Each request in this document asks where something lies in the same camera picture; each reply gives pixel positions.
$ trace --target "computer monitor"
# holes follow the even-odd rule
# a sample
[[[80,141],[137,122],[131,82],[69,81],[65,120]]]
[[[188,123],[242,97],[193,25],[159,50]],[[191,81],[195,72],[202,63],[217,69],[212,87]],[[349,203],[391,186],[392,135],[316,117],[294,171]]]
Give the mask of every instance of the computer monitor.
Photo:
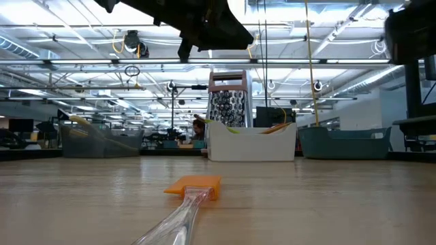
[[[286,122],[294,123],[296,113],[291,108],[284,108],[286,112]],[[285,114],[280,108],[265,108],[258,106],[256,108],[256,119],[254,127],[272,127],[285,121]]]
[[[9,119],[9,131],[33,132],[33,119]]]

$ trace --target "person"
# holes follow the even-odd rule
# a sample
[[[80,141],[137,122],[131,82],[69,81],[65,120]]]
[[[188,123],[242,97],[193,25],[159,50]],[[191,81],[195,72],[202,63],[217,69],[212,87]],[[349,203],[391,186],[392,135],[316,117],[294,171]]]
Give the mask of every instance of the person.
[[[193,131],[196,133],[192,137],[192,140],[204,140],[204,122],[195,119],[192,122],[192,126],[193,126]]]

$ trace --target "gray storage bin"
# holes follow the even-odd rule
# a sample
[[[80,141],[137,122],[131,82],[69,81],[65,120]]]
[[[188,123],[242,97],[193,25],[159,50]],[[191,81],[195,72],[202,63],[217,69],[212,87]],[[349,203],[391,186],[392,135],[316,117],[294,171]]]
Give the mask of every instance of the gray storage bin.
[[[328,131],[324,127],[298,130],[302,153],[311,159],[385,159],[390,127],[361,131]]]
[[[139,156],[144,131],[135,136],[116,136],[109,129],[61,126],[63,156],[67,158],[106,158]]]

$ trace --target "plastic bin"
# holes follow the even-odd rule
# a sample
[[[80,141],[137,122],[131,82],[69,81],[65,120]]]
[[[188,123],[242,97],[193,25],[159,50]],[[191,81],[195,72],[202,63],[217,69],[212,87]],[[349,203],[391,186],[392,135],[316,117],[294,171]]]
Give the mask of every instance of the plastic bin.
[[[385,159],[390,146],[390,127],[361,131],[328,131],[324,127],[298,130],[302,153],[310,159]]]
[[[61,126],[63,156],[67,158],[108,158],[139,156],[144,131],[135,136],[116,136],[109,129],[87,130]]]
[[[296,124],[271,134],[265,128],[233,128],[231,133],[220,122],[208,123],[208,158],[212,161],[293,161]]]

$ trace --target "cable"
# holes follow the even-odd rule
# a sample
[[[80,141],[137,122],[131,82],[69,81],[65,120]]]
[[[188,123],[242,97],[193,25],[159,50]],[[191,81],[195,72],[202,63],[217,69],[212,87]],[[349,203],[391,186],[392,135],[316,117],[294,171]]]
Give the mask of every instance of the cable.
[[[425,101],[427,100],[427,98],[429,97],[431,91],[433,91],[433,89],[435,88],[435,86],[436,86],[436,82],[433,84],[433,86],[430,88],[429,92],[428,92],[427,95],[425,96],[424,101],[422,101],[422,105],[424,105]]]
[[[256,5],[258,7],[258,15],[259,15],[259,0],[256,1]],[[259,34],[260,34],[260,57],[262,59],[262,71],[263,71],[263,76],[264,76],[264,88],[265,88],[265,96],[268,92],[268,87],[266,86],[266,77],[265,77],[265,64],[263,62],[264,59],[264,49],[262,47],[262,30],[260,28],[260,18],[258,16],[258,26],[259,26]],[[265,107],[268,107],[268,100],[265,98]]]
[[[265,85],[266,85],[266,87],[268,87],[268,85],[266,84],[268,82],[268,25],[266,23],[266,3],[265,3],[265,0],[264,0],[264,13],[265,13]],[[265,104],[268,104],[267,101],[268,101],[268,97],[267,97],[267,93],[265,93]]]
[[[115,30],[115,32],[114,32],[114,38],[113,38],[113,40],[112,40],[112,48],[114,49],[114,51],[115,52],[117,52],[117,53],[122,53],[123,51],[124,51],[124,37],[125,37],[125,35],[123,36],[123,43],[121,44],[122,46],[121,46],[121,51],[119,51],[119,50],[117,50],[116,48],[115,48],[115,37],[116,37],[116,32],[117,32],[117,30]]]
[[[306,7],[306,30],[307,30],[307,49],[309,50],[309,68],[311,73],[311,88],[312,88],[312,99],[313,99],[313,108],[315,109],[315,122],[316,127],[320,126],[320,121],[318,118],[318,106],[316,104],[316,98],[315,98],[315,87],[313,86],[313,68],[312,68],[312,50],[311,50],[311,33],[309,30],[309,6],[308,6],[308,0],[305,0],[305,7]]]
[[[258,20],[258,23],[259,23],[259,35],[256,35],[256,41],[258,40],[258,39],[260,39],[260,52],[261,52],[261,55],[262,55],[262,59],[263,59],[263,51],[262,51],[262,37],[261,37],[261,34],[262,34],[262,31],[261,31],[261,29],[260,29],[260,20]],[[253,57],[252,57],[252,55],[251,55],[251,51],[250,51],[250,49],[252,48],[252,47],[254,47],[254,45],[256,45],[256,42],[253,44],[253,45],[251,45],[250,47],[248,47],[248,49],[247,49],[247,51],[248,51],[248,54],[249,54],[249,56],[250,56],[250,59],[252,59]],[[258,70],[255,68],[254,69],[254,71],[256,72],[256,74],[258,75],[258,78],[259,78],[259,80],[260,80],[260,82],[262,83],[262,85],[264,86],[264,90],[265,90],[265,95],[266,96],[269,96],[270,98],[273,98],[272,96],[271,96],[271,94],[268,92],[268,89],[267,89],[267,85],[266,85],[266,83],[267,83],[267,81],[265,80],[265,77],[264,77],[264,81],[262,81],[262,79],[260,78],[260,75],[259,75],[259,72],[258,72]],[[285,115],[285,121],[283,122],[283,123],[286,123],[286,120],[287,120],[287,114],[286,114],[286,111],[273,99],[272,100],[282,111],[283,111],[283,114]],[[265,100],[265,104],[267,105],[267,107],[268,107],[268,100],[266,99]]]

